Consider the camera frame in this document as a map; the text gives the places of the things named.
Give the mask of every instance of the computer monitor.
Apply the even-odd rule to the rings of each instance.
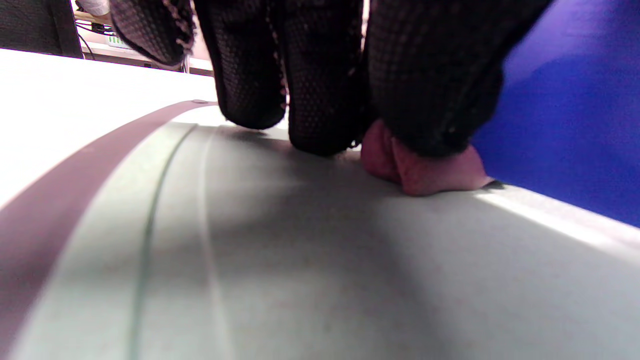
[[[0,48],[82,58],[69,0],[0,0]]]

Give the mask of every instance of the power strip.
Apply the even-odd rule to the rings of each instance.
[[[119,47],[121,49],[129,49],[132,50],[127,44],[125,44],[118,37],[107,37],[107,45],[111,47]]]

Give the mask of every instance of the blue fabric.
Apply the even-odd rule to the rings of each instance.
[[[640,226],[640,1],[557,0],[505,69],[488,173]]]

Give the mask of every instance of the white surface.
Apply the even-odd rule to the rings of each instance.
[[[0,207],[138,117],[180,101],[216,100],[205,76],[2,49],[0,79]]]

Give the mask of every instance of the sleeve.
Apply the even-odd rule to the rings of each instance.
[[[93,16],[102,16],[109,12],[109,0],[78,0],[78,2]]]

